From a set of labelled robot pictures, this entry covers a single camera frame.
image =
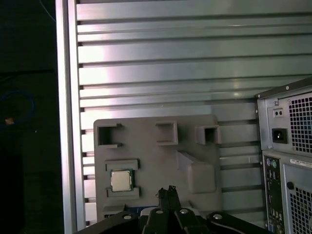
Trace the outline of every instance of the metal louvered panel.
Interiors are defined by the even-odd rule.
[[[72,121],[64,124],[73,129],[78,229],[96,222],[92,127],[99,118],[216,115],[223,208],[260,212],[251,98],[312,74],[310,1],[75,2],[68,1]]]

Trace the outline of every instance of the computer tower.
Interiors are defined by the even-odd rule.
[[[256,98],[268,229],[312,234],[312,78]]]

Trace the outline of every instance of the rear i/o panel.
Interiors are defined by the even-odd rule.
[[[274,234],[284,234],[280,161],[278,158],[265,156],[264,164],[266,172],[268,229]]]

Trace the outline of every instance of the metal mesh grille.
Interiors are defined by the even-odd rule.
[[[292,100],[289,113],[292,146],[296,151],[312,153],[312,97]]]
[[[291,194],[293,234],[312,234],[312,194],[296,188],[296,195]]]

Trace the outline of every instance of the sticker label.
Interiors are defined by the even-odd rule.
[[[291,163],[299,165],[299,166],[303,166],[303,167],[310,167],[310,168],[312,168],[312,163],[310,163],[310,162],[304,162],[304,161],[291,159]]]

